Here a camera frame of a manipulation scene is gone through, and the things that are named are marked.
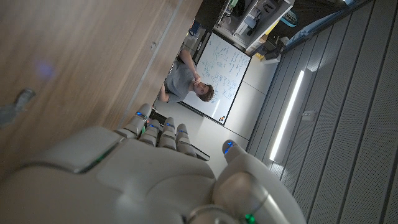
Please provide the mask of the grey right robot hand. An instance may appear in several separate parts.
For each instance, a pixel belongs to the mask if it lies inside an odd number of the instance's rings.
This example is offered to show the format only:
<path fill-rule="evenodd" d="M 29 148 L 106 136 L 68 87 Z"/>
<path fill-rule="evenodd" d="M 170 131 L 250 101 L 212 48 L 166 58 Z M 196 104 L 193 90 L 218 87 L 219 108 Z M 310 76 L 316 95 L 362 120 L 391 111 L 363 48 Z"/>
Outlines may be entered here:
<path fill-rule="evenodd" d="M 232 140 L 215 176 L 184 124 L 86 128 L 25 160 L 1 182 L 2 223 L 304 223 L 283 183 Z"/>

